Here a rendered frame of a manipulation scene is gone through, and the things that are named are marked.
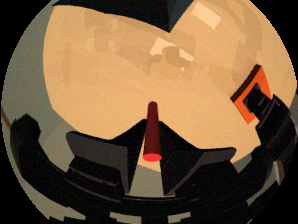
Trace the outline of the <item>red peg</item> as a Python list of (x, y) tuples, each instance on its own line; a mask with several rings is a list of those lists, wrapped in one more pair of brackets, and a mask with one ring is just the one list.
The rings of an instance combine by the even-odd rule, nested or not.
[(146, 127), (144, 137), (144, 160), (160, 161), (161, 160), (161, 137), (160, 123), (158, 123), (157, 103), (150, 101), (148, 104), (148, 113), (146, 113)]

